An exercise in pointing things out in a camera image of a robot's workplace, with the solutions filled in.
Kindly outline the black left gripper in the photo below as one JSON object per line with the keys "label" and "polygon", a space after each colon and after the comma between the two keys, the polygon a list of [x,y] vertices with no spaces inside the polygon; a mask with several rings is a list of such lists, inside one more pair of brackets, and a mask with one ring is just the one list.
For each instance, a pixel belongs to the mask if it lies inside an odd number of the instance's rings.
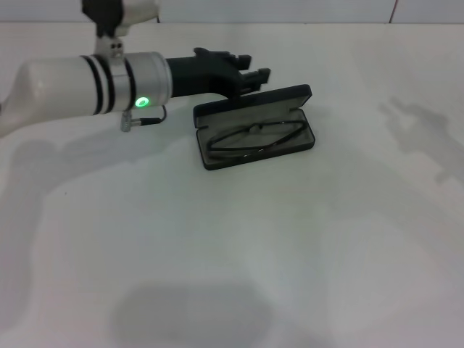
{"label": "black left gripper", "polygon": [[249,55],[235,56],[228,51],[204,48],[195,48],[192,57],[168,58],[172,97],[218,94],[232,99],[241,91],[259,91],[268,83],[271,70],[262,68],[242,75],[251,61]]}

